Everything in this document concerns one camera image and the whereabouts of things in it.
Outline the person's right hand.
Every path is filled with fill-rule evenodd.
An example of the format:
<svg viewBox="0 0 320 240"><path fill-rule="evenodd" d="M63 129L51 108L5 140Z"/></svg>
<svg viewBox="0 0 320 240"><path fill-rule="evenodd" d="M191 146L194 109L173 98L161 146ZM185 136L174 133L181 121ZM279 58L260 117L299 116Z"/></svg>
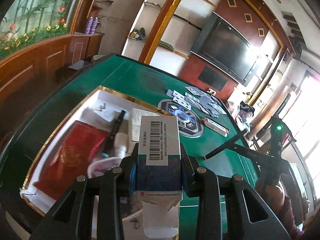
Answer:
<svg viewBox="0 0 320 240"><path fill-rule="evenodd" d="M255 190L277 215L284 206L285 194L279 185L264 185L261 179L257 180Z"/></svg>

